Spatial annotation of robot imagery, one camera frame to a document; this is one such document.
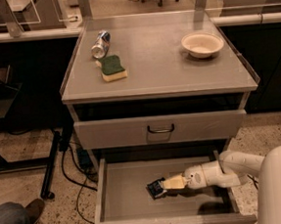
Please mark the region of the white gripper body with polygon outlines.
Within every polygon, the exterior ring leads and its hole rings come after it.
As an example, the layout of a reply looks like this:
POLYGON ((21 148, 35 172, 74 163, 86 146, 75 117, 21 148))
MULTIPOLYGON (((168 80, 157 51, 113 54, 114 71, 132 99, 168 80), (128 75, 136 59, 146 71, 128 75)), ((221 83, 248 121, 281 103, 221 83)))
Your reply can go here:
POLYGON ((206 176, 200 165, 188 167, 183 176, 186 178, 186 186, 190 189, 199 190, 207 186, 206 176))

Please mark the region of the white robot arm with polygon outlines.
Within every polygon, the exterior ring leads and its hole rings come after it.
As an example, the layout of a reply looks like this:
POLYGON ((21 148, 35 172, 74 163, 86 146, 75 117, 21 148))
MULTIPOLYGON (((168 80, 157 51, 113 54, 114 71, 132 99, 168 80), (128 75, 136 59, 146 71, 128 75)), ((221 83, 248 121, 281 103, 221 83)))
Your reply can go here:
POLYGON ((199 190, 215 185, 232 188, 258 178, 258 224, 281 224, 281 146, 264 157, 236 151, 224 151, 219 159, 188 167, 165 179, 164 190, 190 188, 199 190))

